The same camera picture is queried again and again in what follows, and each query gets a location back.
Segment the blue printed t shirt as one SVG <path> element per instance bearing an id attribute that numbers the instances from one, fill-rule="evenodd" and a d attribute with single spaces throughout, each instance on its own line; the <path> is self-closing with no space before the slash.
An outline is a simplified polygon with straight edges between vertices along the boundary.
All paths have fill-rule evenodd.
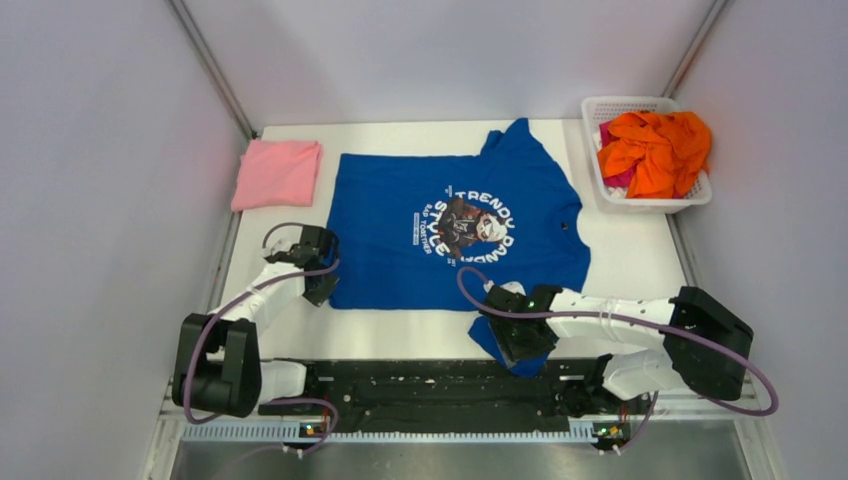
<path id="1" fill-rule="evenodd" d="M 327 221 L 340 243 L 339 310 L 468 311 L 459 268 L 525 287 L 584 287 L 581 200 L 525 118 L 475 155 L 340 158 Z"/>

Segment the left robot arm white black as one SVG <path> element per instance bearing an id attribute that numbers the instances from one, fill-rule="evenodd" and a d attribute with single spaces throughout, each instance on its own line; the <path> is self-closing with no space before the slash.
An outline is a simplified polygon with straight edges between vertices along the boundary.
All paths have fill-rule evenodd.
<path id="1" fill-rule="evenodd" d="M 283 400 L 297 413 L 319 404 L 320 386 L 296 361 L 265 363 L 259 338 L 293 302 L 324 305 L 334 292 L 340 263 L 337 235 L 313 225 L 298 240 L 264 236 L 260 274 L 235 297 L 182 322 L 171 397 L 195 425 L 221 416 L 245 418 L 261 405 Z"/>

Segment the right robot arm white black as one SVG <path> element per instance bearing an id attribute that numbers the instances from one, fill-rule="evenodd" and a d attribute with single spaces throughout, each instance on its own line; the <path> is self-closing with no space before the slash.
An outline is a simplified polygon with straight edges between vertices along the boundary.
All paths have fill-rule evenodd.
<path id="1" fill-rule="evenodd" d="M 564 395 L 612 412 L 645 393 L 688 388 L 714 401 L 742 395 L 752 329 L 696 287 L 667 299 L 591 297 L 552 285 L 530 294 L 511 282 L 487 292 L 469 337 L 507 371 L 532 378 L 541 373 L 557 343 L 592 339 L 634 347 L 628 354 L 599 356 Z"/>

